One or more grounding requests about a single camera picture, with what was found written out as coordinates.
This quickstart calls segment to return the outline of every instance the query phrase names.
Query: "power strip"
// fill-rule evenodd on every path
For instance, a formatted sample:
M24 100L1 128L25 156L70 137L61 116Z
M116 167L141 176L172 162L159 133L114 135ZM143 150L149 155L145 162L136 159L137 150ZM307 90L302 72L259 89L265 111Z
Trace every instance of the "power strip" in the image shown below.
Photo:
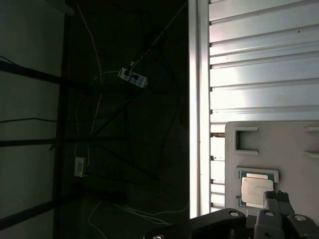
M75 157L74 162L74 176L83 178L85 170L86 158Z
M135 72L130 72L128 69L122 68L119 72L119 78L132 83L141 88L145 88L148 85L148 79Z

